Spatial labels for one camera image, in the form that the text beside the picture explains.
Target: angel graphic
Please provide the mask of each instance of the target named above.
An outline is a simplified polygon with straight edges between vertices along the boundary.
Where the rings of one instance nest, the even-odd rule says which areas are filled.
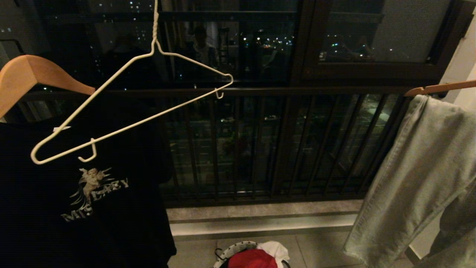
[[[86,205],[86,203],[91,204],[91,192],[101,186],[102,179],[110,175],[110,174],[106,174],[105,172],[110,169],[111,167],[105,170],[98,171],[97,168],[92,168],[90,170],[80,168],[79,170],[83,172],[83,175],[81,176],[81,179],[78,182],[79,189],[75,194],[71,195],[70,197],[75,197],[77,195],[80,195],[81,184],[82,183],[86,183],[86,184],[82,188],[83,195],[80,196],[71,205],[77,204],[81,202],[81,200],[83,200],[83,205],[81,206],[81,208],[83,208]]]

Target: white wall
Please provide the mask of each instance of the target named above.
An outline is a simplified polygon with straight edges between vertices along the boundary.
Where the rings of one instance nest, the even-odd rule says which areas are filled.
[[[461,39],[440,84],[467,80],[476,80],[476,19],[473,19],[466,36]],[[442,101],[476,110],[476,88],[450,91]],[[440,217],[441,214],[410,244],[419,258],[429,253],[431,244],[439,232]]]

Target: white wire hanger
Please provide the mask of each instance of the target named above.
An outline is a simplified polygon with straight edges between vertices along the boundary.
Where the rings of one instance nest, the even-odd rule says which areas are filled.
[[[133,128],[133,127],[136,127],[136,126],[138,126],[138,125],[140,125],[140,124],[143,124],[143,123],[145,123],[145,122],[147,122],[147,121],[150,121],[150,120],[152,120],[152,119],[154,119],[154,118],[156,118],[156,117],[159,117],[159,116],[161,116],[161,115],[163,115],[163,114],[166,114],[166,113],[168,113],[168,112],[171,112],[171,111],[173,111],[173,110],[175,110],[175,109],[178,109],[178,108],[180,108],[180,107],[182,107],[182,106],[185,106],[185,105],[187,105],[187,104],[189,104],[189,103],[192,103],[192,102],[194,102],[194,101],[196,101],[196,100],[199,100],[199,99],[201,99],[201,98],[204,98],[204,97],[206,97],[206,96],[208,96],[208,95],[211,95],[211,94],[213,94],[213,93],[216,94],[216,96],[217,96],[218,99],[223,98],[223,93],[221,93],[221,95],[219,95],[219,94],[218,94],[218,91],[220,91],[220,90],[222,90],[222,89],[224,89],[224,88],[230,86],[230,85],[233,83],[233,76],[232,76],[231,74],[229,74],[229,73],[222,73],[222,72],[217,71],[217,70],[215,70],[215,69],[213,69],[213,68],[211,68],[211,67],[209,67],[209,66],[206,66],[206,65],[204,65],[204,64],[202,64],[202,63],[200,63],[200,62],[198,62],[198,61],[194,61],[194,60],[192,60],[192,59],[190,59],[190,58],[187,58],[187,57],[185,57],[185,56],[183,56],[183,55],[180,55],[180,54],[177,54],[177,53],[164,52],[164,51],[162,50],[162,48],[161,48],[161,46],[160,46],[160,43],[159,43],[159,41],[157,40],[157,25],[158,25],[158,20],[159,20],[159,13],[158,13],[158,11],[157,11],[157,6],[158,6],[157,2],[158,2],[158,0],[155,0],[155,3],[154,3],[154,26],[153,26],[153,29],[152,29],[152,43],[151,43],[151,51],[150,51],[150,53],[147,53],[147,54],[144,54],[144,55],[140,55],[140,56],[136,56],[136,57],[130,59],[130,60],[129,60],[124,66],[122,66],[114,75],[112,75],[102,86],[100,86],[100,87],[94,92],[93,95],[91,95],[83,104],[81,104],[81,106],[80,106],[78,109],[76,109],[76,110],[57,128],[57,131],[53,132],[51,135],[49,135],[48,137],[46,137],[45,139],[43,139],[42,141],[40,141],[37,145],[35,145],[35,147],[33,148],[33,150],[32,150],[31,153],[30,153],[30,157],[31,157],[31,159],[33,160],[33,162],[34,162],[35,164],[41,165],[41,164],[44,164],[44,163],[48,163],[48,162],[50,162],[50,161],[53,161],[53,160],[55,160],[55,159],[58,159],[58,158],[60,158],[60,157],[62,157],[62,156],[65,156],[65,155],[67,155],[67,154],[70,154],[70,153],[72,153],[72,152],[75,152],[75,151],[77,151],[77,150],[79,150],[79,149],[82,149],[82,148],[84,148],[84,147],[86,147],[86,146],[89,146],[89,145],[92,146],[93,155],[92,155],[91,157],[87,158],[87,159],[84,159],[84,158],[82,158],[82,157],[78,157],[78,159],[79,159],[80,161],[82,161],[82,162],[91,161],[91,160],[93,160],[93,159],[98,155],[98,154],[97,154],[97,150],[96,150],[96,142],[105,140],[105,139],[107,139],[107,138],[109,138],[109,137],[111,137],[111,136],[114,136],[114,135],[119,134],[119,133],[121,133],[121,132],[124,132],[124,131],[126,131],[126,130],[128,130],[128,129],[131,129],[131,128]],[[210,92],[208,92],[208,93],[206,93],[206,94],[203,94],[203,95],[201,95],[201,96],[199,96],[199,97],[197,97],[197,98],[194,98],[194,99],[192,99],[192,100],[189,100],[189,101],[187,101],[187,102],[184,102],[184,103],[182,103],[182,104],[179,104],[179,105],[177,105],[177,106],[175,106],[175,107],[172,107],[172,108],[170,108],[170,109],[167,109],[167,110],[165,110],[165,111],[163,111],[163,112],[160,112],[160,113],[158,113],[158,114],[156,114],[156,115],[153,115],[153,116],[151,116],[151,117],[148,117],[148,118],[146,118],[146,119],[144,119],[144,120],[141,120],[141,121],[139,121],[139,122],[137,122],[137,123],[134,123],[134,124],[132,124],[132,125],[129,125],[129,126],[126,126],[126,127],[124,127],[124,128],[121,128],[121,129],[119,129],[119,130],[116,130],[116,131],[114,131],[114,132],[111,132],[111,133],[109,133],[109,134],[107,134],[107,135],[104,135],[104,136],[102,136],[102,137],[99,137],[99,138],[97,138],[97,139],[91,138],[91,141],[89,141],[89,142],[87,142],[87,143],[84,143],[84,144],[81,144],[81,145],[79,145],[79,146],[76,146],[76,147],[74,147],[74,148],[72,148],[72,149],[69,149],[69,150],[67,150],[67,151],[64,151],[64,152],[62,152],[62,153],[60,153],[60,154],[57,154],[57,155],[55,155],[55,156],[49,157],[49,158],[47,158],[47,159],[45,159],[45,160],[38,160],[38,159],[36,158],[36,153],[38,152],[38,150],[39,150],[44,144],[46,144],[47,142],[49,142],[50,140],[52,140],[54,137],[56,137],[58,134],[60,134],[60,132],[64,129],[64,127],[65,127],[67,124],[69,124],[69,123],[71,122],[71,120],[73,120],[73,118],[76,117],[76,115],[78,115],[78,114],[84,109],[84,107],[86,107],[99,93],[101,93],[102,90],[104,90],[104,88],[106,88],[114,79],[116,79],[116,77],[118,77],[127,67],[129,67],[129,66],[130,66],[133,62],[135,62],[136,60],[143,59],[143,58],[147,58],[147,57],[150,57],[150,56],[154,55],[154,52],[155,52],[155,44],[157,44],[157,48],[159,49],[159,52],[160,52],[162,55],[165,55],[165,56],[175,56],[175,57],[182,58],[182,59],[184,59],[184,60],[186,60],[186,61],[189,61],[189,62],[195,63],[195,64],[197,64],[197,65],[200,65],[200,66],[202,66],[203,68],[209,69],[209,70],[211,70],[211,71],[213,71],[213,72],[216,72],[216,73],[218,73],[218,74],[221,74],[221,75],[223,75],[223,76],[229,76],[230,79],[231,79],[231,81],[230,81],[228,84],[226,84],[226,85],[224,85],[224,86],[222,86],[222,87],[219,87],[219,88],[215,88],[215,90],[212,90],[212,91],[210,91]]]

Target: balcony railing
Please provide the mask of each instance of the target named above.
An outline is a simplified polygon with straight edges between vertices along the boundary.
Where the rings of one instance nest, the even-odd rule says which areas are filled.
[[[158,112],[207,90],[112,93]],[[158,119],[174,162],[163,198],[169,207],[363,198],[407,109],[401,92],[229,89],[172,111]],[[31,92],[7,120],[69,113],[82,100]]]

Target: laundry basket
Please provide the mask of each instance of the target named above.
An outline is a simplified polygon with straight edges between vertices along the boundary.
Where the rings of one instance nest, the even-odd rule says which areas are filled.
[[[235,255],[236,253],[243,252],[248,249],[256,249],[258,247],[258,243],[253,241],[243,241],[231,245],[229,248],[222,250],[221,248],[215,249],[215,255],[217,256],[217,262],[213,265],[213,268],[228,268],[228,262],[230,258]],[[282,261],[283,266],[287,268],[291,268],[288,262],[285,260]]]

